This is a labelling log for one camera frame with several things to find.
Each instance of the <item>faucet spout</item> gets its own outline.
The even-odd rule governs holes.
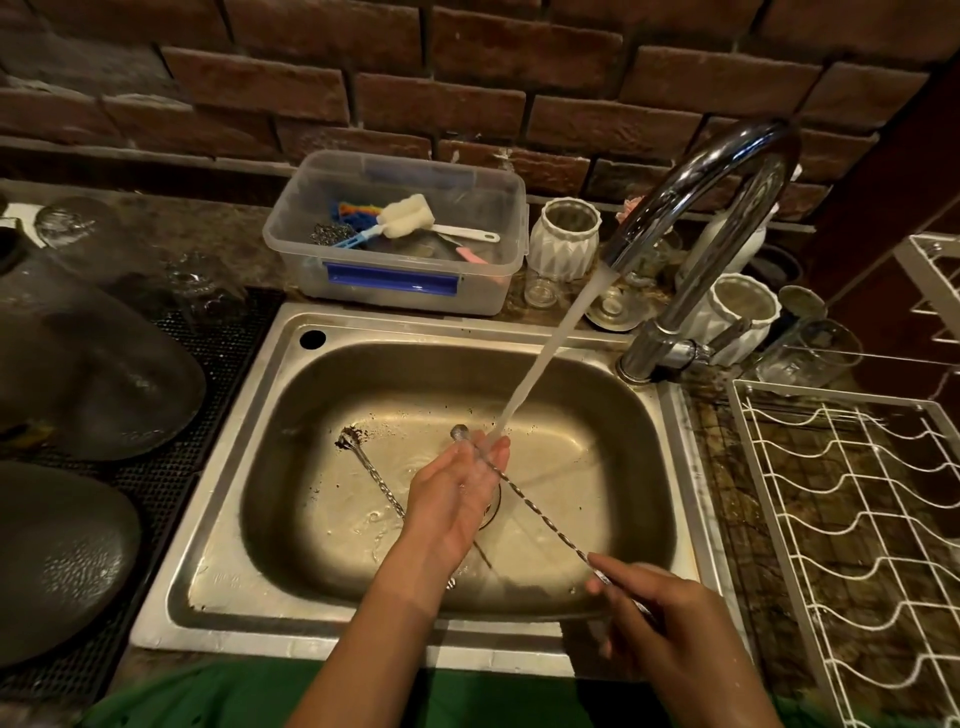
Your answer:
[[[681,342],[681,324],[762,223],[790,181],[799,156],[800,134],[792,124],[776,120],[737,124],[674,167],[607,241],[600,259],[617,273],[626,273],[718,182],[734,172],[752,175],[738,193],[726,223],[670,304],[656,319],[643,324],[621,357],[617,371],[624,379],[642,382],[661,363],[676,366],[683,357],[675,348],[695,355],[697,347]]]

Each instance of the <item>person's left hand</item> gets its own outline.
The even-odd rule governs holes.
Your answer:
[[[470,437],[476,445],[486,439],[479,430]],[[506,470],[510,438],[493,443],[487,457],[500,471]],[[449,577],[467,556],[499,481],[470,443],[453,443],[414,475],[403,536],[429,549]]]

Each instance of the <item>white brush handle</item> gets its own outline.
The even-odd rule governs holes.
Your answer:
[[[454,228],[452,225],[431,225],[427,229],[431,232],[442,232],[444,235],[462,237],[465,240],[479,240],[484,243],[500,242],[500,236],[495,232],[479,231],[474,228]]]

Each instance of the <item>running water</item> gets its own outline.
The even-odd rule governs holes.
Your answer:
[[[496,442],[497,438],[503,434],[507,422],[510,421],[510,418],[514,416],[517,409],[530,395],[530,390],[534,388],[534,385],[538,379],[540,379],[543,370],[546,369],[546,365],[550,363],[550,359],[557,353],[557,349],[560,348],[566,340],[566,337],[573,332],[573,329],[577,326],[577,322],[580,321],[580,317],[586,313],[589,305],[593,303],[593,300],[605,291],[618,277],[619,274],[611,270],[606,263],[601,261],[600,264],[597,265],[596,271],[594,271],[590,280],[587,281],[584,290],[580,292],[580,295],[577,296],[576,300],[570,306],[570,309],[566,312],[564,319],[560,321],[560,325],[557,326],[557,330],[553,332],[549,341],[543,345],[543,349],[541,349],[537,355],[537,360],[533,366],[530,367],[527,376],[519,383],[514,390],[513,396],[510,397],[510,401],[507,402],[507,406],[503,408],[503,412],[496,418],[496,423],[493,426],[493,430],[491,430],[490,437],[487,439],[488,443],[492,444]]]

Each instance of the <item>wet sink surface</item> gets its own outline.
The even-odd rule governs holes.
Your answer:
[[[458,423],[489,429],[532,357],[412,343],[358,344],[320,357],[280,397],[242,506],[253,562],[280,589],[355,602],[396,540],[399,516],[355,455],[362,432],[401,504],[419,468]],[[507,431],[508,474],[584,550],[669,566],[669,487],[647,411],[624,384],[557,360]],[[459,619],[555,619],[596,611],[587,567],[507,486],[457,572],[443,611]]]
[[[492,426],[548,334],[283,306],[132,642],[324,658],[401,528],[354,453],[336,448],[341,429],[363,432],[364,450],[405,503],[414,473],[449,445],[454,425]],[[583,550],[714,579],[700,496],[681,489],[700,466],[671,424],[683,409],[679,389],[620,381],[612,366],[626,343],[577,332],[561,349],[510,423],[507,472]],[[427,662],[573,674],[569,625],[600,614],[583,589],[588,575],[502,486],[444,596]],[[595,655],[595,645],[585,651]]]

